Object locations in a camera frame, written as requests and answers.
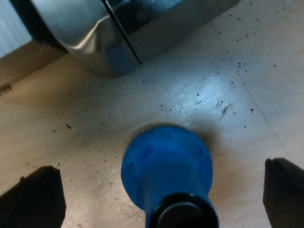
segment blue plastic part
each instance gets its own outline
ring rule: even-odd
[[[152,128],[133,140],[121,170],[129,197],[146,213],[147,228],[161,200],[174,193],[198,196],[213,209],[208,199],[212,175],[211,156],[199,137],[168,126]]]

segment beige tile floor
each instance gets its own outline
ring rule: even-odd
[[[53,165],[63,228],[143,228],[120,180],[124,150],[147,125],[179,124],[212,153],[221,227],[270,227],[265,159],[304,167],[303,11],[242,0],[129,75],[97,77],[66,55],[17,82],[0,99],[0,193]]]

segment scuff mark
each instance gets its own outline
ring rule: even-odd
[[[224,103],[223,100],[219,100],[216,107],[217,108],[221,107],[223,103]]]
[[[197,101],[197,102],[195,102],[194,104],[195,105],[199,105],[200,103],[202,103],[203,101]]]

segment stainless steel surface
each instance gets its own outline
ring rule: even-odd
[[[143,62],[239,0],[105,0]]]
[[[0,0],[0,58],[31,40],[9,0]]]
[[[129,73],[139,63],[101,0],[31,0],[58,41],[93,72]]]

